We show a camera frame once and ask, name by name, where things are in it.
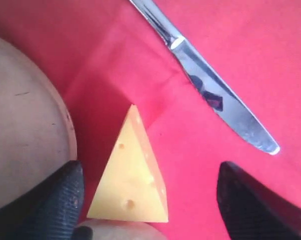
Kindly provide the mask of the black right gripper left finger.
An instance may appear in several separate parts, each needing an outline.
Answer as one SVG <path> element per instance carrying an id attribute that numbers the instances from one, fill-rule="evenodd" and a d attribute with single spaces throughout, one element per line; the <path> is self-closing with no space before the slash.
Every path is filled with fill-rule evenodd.
<path id="1" fill-rule="evenodd" d="M 69 161 L 0 208 L 0 240 L 69 240 L 85 196 L 83 168 Z"/>

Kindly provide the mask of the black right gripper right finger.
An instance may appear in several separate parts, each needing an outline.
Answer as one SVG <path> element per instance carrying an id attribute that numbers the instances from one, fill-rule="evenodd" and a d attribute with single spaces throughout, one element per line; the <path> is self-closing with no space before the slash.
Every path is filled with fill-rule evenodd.
<path id="1" fill-rule="evenodd" d="M 232 240 L 301 240 L 301 208 L 231 161 L 220 164 L 216 200 Z"/>

